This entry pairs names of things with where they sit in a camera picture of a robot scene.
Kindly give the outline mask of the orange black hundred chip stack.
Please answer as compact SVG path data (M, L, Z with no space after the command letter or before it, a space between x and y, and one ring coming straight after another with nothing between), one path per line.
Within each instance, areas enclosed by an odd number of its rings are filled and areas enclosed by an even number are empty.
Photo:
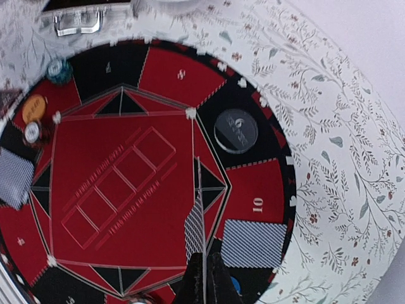
M23 142L31 148L41 148L51 142L53 128L40 120L29 122L23 131Z

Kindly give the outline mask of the black dealer button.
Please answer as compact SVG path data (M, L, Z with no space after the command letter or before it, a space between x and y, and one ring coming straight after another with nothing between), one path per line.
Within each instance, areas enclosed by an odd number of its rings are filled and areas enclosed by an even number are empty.
M214 125L214 137L221 149L240 155L249 151L258 140L256 120L246 111L231 108L218 115Z

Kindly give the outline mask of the dealt blue playing card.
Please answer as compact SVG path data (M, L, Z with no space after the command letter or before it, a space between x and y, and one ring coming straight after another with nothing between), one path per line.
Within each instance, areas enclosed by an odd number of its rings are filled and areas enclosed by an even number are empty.
M15 210L20 210L28 201L34 165L1 148L1 200Z

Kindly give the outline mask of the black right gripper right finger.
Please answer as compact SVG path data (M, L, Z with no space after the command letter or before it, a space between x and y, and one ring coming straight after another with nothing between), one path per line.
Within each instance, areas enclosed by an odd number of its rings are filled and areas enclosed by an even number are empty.
M206 257L206 303L242 303L220 254L221 241L214 239Z

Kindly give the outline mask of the orange big blind button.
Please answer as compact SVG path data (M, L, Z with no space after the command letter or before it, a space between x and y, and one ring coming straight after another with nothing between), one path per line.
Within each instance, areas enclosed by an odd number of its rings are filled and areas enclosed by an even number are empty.
M47 108L47 99L40 95L34 94L29 97L23 105L22 119L27 125L30 122L41 120Z

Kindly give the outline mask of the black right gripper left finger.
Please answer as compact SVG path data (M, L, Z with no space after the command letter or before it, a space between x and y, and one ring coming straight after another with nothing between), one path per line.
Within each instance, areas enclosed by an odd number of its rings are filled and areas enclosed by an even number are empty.
M193 253L178 292L179 303L204 303L203 274L203 254Z

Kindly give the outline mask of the blue small blind button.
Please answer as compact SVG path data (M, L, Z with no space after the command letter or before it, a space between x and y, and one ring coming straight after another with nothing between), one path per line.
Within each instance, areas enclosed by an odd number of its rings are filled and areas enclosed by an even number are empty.
M239 280L233 276L231 276L230 278L231 278L232 284L234 285L234 288L235 288L237 294L239 296L241 296L241 285L240 285Z

